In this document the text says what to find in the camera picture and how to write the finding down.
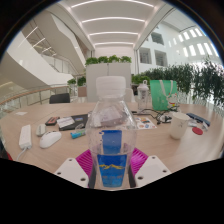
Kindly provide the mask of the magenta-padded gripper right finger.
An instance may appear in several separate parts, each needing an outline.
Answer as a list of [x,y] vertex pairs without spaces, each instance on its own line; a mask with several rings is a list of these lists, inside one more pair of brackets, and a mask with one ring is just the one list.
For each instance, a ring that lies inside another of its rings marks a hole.
[[156,156],[147,156],[135,148],[130,161],[129,184],[131,188],[143,187],[169,175],[171,171]]

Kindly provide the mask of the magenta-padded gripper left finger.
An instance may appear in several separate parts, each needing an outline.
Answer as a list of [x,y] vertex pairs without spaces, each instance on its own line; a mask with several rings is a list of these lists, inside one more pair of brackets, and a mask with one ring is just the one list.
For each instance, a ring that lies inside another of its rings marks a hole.
[[91,152],[86,150],[77,158],[67,158],[55,171],[55,175],[81,187],[93,189],[96,171]]

